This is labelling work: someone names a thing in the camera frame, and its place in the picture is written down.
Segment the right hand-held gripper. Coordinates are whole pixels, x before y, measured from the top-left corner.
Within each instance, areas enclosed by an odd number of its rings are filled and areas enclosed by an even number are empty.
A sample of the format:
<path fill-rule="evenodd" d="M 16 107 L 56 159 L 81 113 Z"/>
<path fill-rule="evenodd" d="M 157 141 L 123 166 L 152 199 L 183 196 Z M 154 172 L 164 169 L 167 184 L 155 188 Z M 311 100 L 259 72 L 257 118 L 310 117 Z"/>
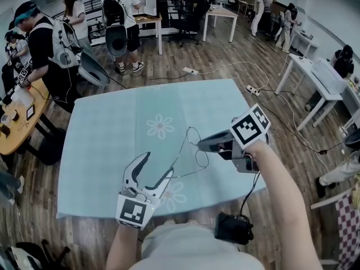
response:
<path fill-rule="evenodd" d="M 245 151 L 257 140 L 269 144 L 268 130 L 271 122 L 256 103 L 236 118 L 229 130 L 224 130 L 200 140 L 197 147 L 203 152 L 218 152 L 224 160 L 232 160 L 238 172 L 259 172 L 256 161 Z"/>

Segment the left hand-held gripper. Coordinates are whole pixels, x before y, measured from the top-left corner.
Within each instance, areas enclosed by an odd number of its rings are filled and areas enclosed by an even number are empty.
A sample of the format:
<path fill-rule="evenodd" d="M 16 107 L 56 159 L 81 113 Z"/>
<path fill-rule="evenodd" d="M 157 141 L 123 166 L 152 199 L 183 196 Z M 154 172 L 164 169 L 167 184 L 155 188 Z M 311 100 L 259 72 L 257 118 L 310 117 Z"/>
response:
<path fill-rule="evenodd" d="M 174 168 L 170 167 L 154 186 L 139 190 L 137 177 L 147 163 L 151 152 L 137 156 L 124 169 L 123 189 L 118 194 L 115 219 L 119 224 L 144 230 L 159 207 L 159 198 L 173 177 Z"/>

